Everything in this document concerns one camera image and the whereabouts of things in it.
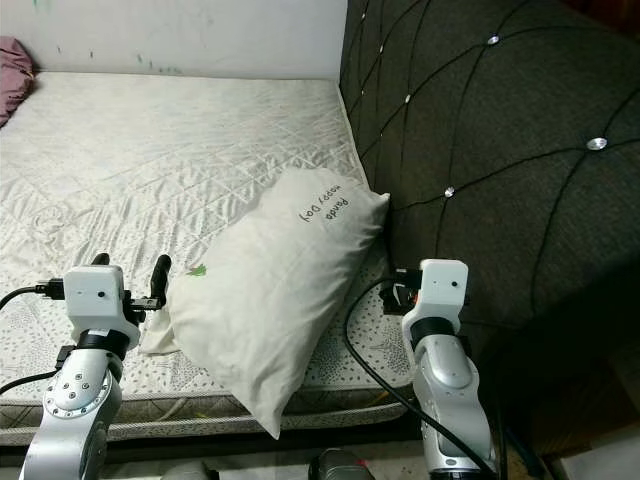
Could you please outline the white pillow with black lettering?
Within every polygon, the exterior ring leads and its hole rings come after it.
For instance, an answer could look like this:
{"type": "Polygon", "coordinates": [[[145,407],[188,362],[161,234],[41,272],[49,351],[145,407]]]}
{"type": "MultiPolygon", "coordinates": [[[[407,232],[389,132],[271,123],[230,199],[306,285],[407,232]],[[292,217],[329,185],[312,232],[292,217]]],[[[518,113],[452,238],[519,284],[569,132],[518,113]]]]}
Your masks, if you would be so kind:
{"type": "Polygon", "coordinates": [[[324,168],[285,169],[166,289],[142,355],[180,353],[271,436],[349,283],[388,195],[324,168]]]}

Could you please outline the white quilted mattress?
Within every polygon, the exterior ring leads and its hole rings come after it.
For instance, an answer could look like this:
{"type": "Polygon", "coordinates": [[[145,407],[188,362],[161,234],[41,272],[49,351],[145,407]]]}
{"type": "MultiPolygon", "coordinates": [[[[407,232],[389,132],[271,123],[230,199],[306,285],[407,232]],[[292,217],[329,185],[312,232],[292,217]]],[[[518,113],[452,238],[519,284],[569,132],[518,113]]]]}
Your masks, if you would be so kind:
{"type": "MultiPolygon", "coordinates": [[[[156,257],[201,268],[210,242],[251,210],[284,170],[328,169],[369,184],[337,83],[128,74],[38,74],[0,129],[0,293],[55,278],[109,253],[125,285],[148,293],[156,257]]],[[[352,360],[344,311],[388,269],[378,239],[326,320],[285,431],[356,428],[406,415],[352,360]]],[[[74,343],[61,301],[22,294],[0,317],[0,383],[46,372],[74,343]]],[[[376,294],[349,320],[353,346],[410,397],[398,317],[376,294]]],[[[125,355],[111,442],[264,434],[229,390],[183,353],[125,355]]]]}

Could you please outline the grey robot left leg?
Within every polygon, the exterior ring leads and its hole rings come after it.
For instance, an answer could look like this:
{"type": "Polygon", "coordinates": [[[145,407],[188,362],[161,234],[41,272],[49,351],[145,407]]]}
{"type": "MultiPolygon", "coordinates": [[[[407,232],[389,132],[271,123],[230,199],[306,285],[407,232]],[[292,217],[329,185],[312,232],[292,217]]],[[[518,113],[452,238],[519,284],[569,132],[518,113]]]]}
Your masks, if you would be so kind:
{"type": "Polygon", "coordinates": [[[220,480],[220,474],[215,468],[206,466],[204,461],[192,460],[168,468],[159,480],[220,480]]]}

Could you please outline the grey robot leg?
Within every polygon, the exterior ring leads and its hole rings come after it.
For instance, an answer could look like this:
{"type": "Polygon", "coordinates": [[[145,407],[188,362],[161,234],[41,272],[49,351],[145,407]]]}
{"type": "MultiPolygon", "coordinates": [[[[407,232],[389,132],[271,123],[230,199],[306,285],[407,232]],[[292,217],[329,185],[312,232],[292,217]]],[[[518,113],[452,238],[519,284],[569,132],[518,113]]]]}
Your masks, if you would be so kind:
{"type": "Polygon", "coordinates": [[[308,480],[376,480],[364,460],[344,449],[329,448],[308,463],[308,480]]]}
{"type": "Polygon", "coordinates": [[[215,468],[206,466],[204,461],[192,460],[168,468],[159,480],[220,480],[220,474],[215,468]]]}

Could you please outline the grey robot right leg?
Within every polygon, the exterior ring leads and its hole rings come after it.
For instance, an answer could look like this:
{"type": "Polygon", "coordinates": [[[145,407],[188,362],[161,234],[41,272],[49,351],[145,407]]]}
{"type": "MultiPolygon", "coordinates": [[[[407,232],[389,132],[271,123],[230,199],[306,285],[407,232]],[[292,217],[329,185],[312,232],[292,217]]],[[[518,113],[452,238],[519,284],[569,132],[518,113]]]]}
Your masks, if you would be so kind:
{"type": "Polygon", "coordinates": [[[329,448],[308,463],[308,480],[376,480],[364,460],[344,449],[329,448]]]}

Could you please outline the purple printed blanket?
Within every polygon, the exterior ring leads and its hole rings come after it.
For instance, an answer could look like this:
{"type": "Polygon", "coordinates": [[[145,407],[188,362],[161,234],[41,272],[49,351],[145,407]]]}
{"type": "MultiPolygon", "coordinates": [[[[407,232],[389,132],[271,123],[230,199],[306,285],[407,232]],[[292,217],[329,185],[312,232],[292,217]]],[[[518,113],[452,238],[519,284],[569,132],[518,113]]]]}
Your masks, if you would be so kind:
{"type": "Polygon", "coordinates": [[[0,127],[12,118],[35,83],[35,60],[17,38],[0,37],[0,127]]]}

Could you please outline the black tufted headboard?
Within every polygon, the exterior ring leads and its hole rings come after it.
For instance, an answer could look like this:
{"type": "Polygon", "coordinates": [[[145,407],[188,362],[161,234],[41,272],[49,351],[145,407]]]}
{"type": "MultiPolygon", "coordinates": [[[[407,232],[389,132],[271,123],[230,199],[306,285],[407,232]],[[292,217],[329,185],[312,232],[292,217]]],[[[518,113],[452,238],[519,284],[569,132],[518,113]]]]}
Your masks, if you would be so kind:
{"type": "Polygon", "coordinates": [[[463,333],[540,456],[640,421],[640,40],[561,0],[347,0],[340,92],[393,268],[466,262],[463,333]]]}

